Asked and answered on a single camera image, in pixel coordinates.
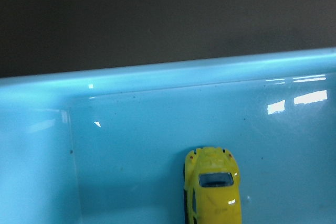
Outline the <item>yellow beetle toy car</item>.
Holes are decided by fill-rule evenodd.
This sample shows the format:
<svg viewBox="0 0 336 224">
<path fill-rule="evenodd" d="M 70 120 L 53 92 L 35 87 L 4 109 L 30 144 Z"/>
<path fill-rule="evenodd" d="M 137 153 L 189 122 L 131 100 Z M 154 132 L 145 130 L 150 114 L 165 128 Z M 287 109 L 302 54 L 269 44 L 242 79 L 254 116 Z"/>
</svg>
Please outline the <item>yellow beetle toy car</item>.
<svg viewBox="0 0 336 224">
<path fill-rule="evenodd" d="M 228 149 L 200 147 L 185 156 L 185 223 L 242 223 L 240 171 Z"/>
</svg>

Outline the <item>light blue plastic bin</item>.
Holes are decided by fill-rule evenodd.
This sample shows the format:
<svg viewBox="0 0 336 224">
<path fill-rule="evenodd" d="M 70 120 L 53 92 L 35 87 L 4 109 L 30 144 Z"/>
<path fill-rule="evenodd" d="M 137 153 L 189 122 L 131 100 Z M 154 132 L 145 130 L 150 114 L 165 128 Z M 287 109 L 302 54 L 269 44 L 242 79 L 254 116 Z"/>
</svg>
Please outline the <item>light blue plastic bin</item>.
<svg viewBox="0 0 336 224">
<path fill-rule="evenodd" d="M 335 223 L 335 49 L 1 79 L 1 223 L 183 223 L 230 150 L 244 223 Z"/>
</svg>

